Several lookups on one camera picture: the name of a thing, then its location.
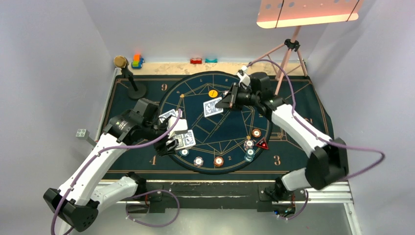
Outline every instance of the white wall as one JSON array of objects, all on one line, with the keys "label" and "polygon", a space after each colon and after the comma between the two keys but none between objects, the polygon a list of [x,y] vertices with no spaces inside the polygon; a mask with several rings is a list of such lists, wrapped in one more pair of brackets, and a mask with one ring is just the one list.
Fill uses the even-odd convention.
[{"label": "white wall", "polygon": [[[378,0],[355,23],[330,24],[309,57],[335,135],[387,155],[351,180],[365,235],[415,231],[414,6],[413,0]],[[351,172],[378,157],[349,151]]]},{"label": "white wall", "polygon": [[48,234],[42,196],[82,163],[112,60],[81,0],[0,3],[0,234]]},{"label": "white wall", "polygon": [[[147,62],[187,61],[215,55],[247,62],[290,38],[294,27],[256,25],[261,0],[84,0],[111,56],[141,53]],[[303,27],[307,58],[326,24]],[[272,55],[282,60],[285,50]]]}]

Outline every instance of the teal object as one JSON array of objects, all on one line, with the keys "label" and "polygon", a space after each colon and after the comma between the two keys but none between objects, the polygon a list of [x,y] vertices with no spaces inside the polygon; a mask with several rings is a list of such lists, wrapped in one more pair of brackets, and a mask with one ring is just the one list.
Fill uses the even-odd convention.
[{"label": "teal object", "polygon": [[205,59],[205,63],[218,63],[218,59],[213,59],[213,60]]}]

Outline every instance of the red triangular object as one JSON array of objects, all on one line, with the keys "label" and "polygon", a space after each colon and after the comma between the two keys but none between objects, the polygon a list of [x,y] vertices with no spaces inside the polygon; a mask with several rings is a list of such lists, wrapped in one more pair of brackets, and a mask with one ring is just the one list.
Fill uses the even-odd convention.
[{"label": "red triangular object", "polygon": [[263,149],[269,149],[268,145],[267,145],[267,141],[265,140],[265,137],[263,137],[262,139],[260,139],[258,141],[258,143],[256,143],[256,146],[259,148],[263,148]]}]

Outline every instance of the wooden knob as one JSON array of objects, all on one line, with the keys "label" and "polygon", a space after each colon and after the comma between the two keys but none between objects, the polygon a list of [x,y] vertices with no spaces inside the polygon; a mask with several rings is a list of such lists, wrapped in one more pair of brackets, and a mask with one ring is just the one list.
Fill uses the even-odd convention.
[{"label": "wooden knob", "polygon": [[119,55],[114,58],[114,65],[118,68],[124,68],[127,64],[127,58],[124,56]]}]

